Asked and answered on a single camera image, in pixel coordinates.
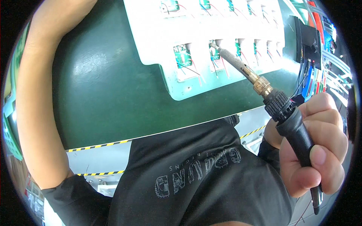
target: black wire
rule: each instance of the black wire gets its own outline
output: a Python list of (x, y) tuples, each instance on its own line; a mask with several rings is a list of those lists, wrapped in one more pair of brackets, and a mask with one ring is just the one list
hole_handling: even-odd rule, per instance
[(211, 14), (208, 12), (207, 9), (205, 9), (205, 7), (203, 5), (201, 5), (201, 7), (211, 16)]
[(167, 5), (166, 5), (165, 3), (161, 3), (161, 4), (163, 4), (163, 5), (165, 5), (165, 6), (166, 6), (167, 13), (170, 15), (170, 12), (168, 11)]
[[(235, 13), (235, 10), (233, 10), (230, 6), (229, 6), (229, 8), (231, 9), (231, 11), (233, 11)], [(235, 15), (237, 15), (237, 14), (235, 13)]]
[(218, 73), (216, 72), (216, 68), (215, 68), (215, 65), (214, 65), (214, 61), (211, 60), (211, 62), (212, 62), (212, 65), (214, 66), (215, 74), (216, 74), (216, 76), (218, 77)]
[(186, 69), (189, 69), (190, 71), (192, 71), (192, 72), (194, 72), (194, 73), (196, 73), (196, 74), (198, 74), (198, 75), (200, 75), (199, 73), (197, 73), (196, 71), (193, 71), (193, 70), (191, 70), (190, 68), (187, 68), (187, 67), (185, 67), (185, 66), (183, 66), (182, 64), (179, 64), (180, 66), (182, 66), (182, 67), (184, 67), (184, 68), (186, 68)]
[(299, 84), (299, 86), (298, 86), (298, 88), (296, 89), (296, 91), (294, 92), (294, 94), (293, 94), (291, 97), (289, 97), (289, 99), (292, 99), (293, 97), (296, 96), (296, 94), (298, 93), (298, 90), (300, 89), (301, 85), (304, 83), (304, 80), (305, 80), (307, 77), (308, 77), (308, 74), (306, 74), (306, 75), (304, 76), (302, 82)]
[(258, 56), (257, 56), (256, 54), (254, 54), (254, 55), (255, 55), (255, 58), (256, 58), (256, 63), (257, 63), (258, 66), (259, 66)]

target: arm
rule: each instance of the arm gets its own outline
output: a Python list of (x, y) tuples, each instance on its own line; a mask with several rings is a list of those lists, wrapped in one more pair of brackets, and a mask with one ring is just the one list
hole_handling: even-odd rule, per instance
[(25, 162), (41, 189), (73, 175), (54, 120), (52, 63), (62, 37), (95, 3), (45, 0), (31, 21), (17, 82), (17, 125)]

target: hand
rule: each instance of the hand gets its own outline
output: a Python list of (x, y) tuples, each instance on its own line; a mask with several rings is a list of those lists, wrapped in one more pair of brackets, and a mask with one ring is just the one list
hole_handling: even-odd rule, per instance
[(45, 0), (31, 20), (28, 40), (37, 44), (59, 42), (83, 20), (96, 2), (97, 0)]
[(301, 167), (289, 142), (283, 138), (279, 151), (282, 179), (292, 197), (301, 197), (320, 183), (324, 193), (333, 194), (344, 180), (342, 162), (348, 148), (341, 115), (327, 93), (313, 96), (299, 109), (315, 143), (310, 152), (312, 167)]

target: red wire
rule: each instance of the red wire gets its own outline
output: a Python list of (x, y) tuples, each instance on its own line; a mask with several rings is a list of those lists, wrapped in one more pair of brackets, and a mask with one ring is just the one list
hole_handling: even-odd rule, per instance
[[(182, 8), (184, 8), (186, 11), (187, 11), (187, 9), (185, 8), (185, 7), (183, 7), (182, 5), (180, 5), (180, 4), (178, 4), (179, 6), (181, 6)], [(188, 12), (188, 11), (187, 11)], [(190, 13), (190, 15), (193, 17), (193, 18), (195, 18), (191, 13)]]
[(214, 7), (220, 14), (221, 14), (221, 12), (215, 7), (215, 6), (213, 6), (213, 5), (211, 5), (210, 4), (210, 6), (212, 6), (212, 7)]
[(267, 52), (269, 52), (269, 54), (273, 57), (272, 53), (270, 52), (270, 50), (267, 50)]
[[(196, 65), (195, 65), (194, 61), (193, 61), (192, 59), (190, 59), (190, 60), (191, 60), (192, 64), (194, 65), (196, 72), (198, 73), (198, 71), (197, 71), (197, 69), (196, 69)], [(200, 75), (197, 75), (197, 78), (199, 79), (200, 86), (202, 86), (202, 84), (201, 84), (201, 80), (200, 80)]]
[(240, 51), (240, 53), (243, 55), (243, 57), (245, 58), (245, 60), (246, 60), (246, 61), (247, 61), (247, 63), (248, 63), (248, 66), (250, 67), (249, 62), (248, 62), (247, 58), (245, 57), (245, 55), (243, 54), (243, 52), (242, 52), (242, 51)]
[(237, 11), (239, 11), (239, 13), (241, 13), (241, 14), (245, 17), (245, 19), (248, 20), (248, 18), (247, 18), (242, 12), (240, 12), (240, 10), (238, 10), (238, 9), (235, 8), (235, 7), (234, 7), (234, 9), (236, 9)]
[(307, 206), (307, 208), (304, 210), (303, 214), (300, 216), (299, 220), (295, 223), (295, 225), (294, 225), (294, 226), (296, 226), (296, 224), (298, 224), (298, 222), (301, 220), (302, 216), (303, 216), (303, 215), (304, 215), (304, 213), (307, 211), (308, 206)]
[(229, 78), (229, 74), (227, 73), (227, 70), (226, 70), (226, 67), (225, 67), (225, 64), (224, 64), (224, 60), (223, 60), (223, 58), (222, 58), (222, 57), (220, 57), (220, 58), (221, 58), (221, 61), (223, 62), (223, 65), (224, 65), (224, 68), (225, 68), (226, 75), (227, 75), (227, 77)]
[(261, 54), (259, 53), (259, 51), (256, 51), (259, 55), (260, 55), (260, 57), (262, 58), (262, 56), (261, 56)]
[(191, 60), (192, 64), (194, 65), (196, 72), (199, 73), (196, 69), (196, 65), (195, 65), (194, 61), (192, 59), (190, 59), (190, 60)]

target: blue object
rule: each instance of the blue object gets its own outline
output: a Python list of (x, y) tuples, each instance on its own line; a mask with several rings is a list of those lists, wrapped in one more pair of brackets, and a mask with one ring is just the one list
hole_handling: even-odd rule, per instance
[(313, 69), (312, 67), (309, 69), (308, 77), (306, 78), (306, 85), (302, 90), (302, 97), (304, 98), (304, 102), (307, 102), (313, 94), (313, 88), (316, 82), (317, 77), (317, 69)]

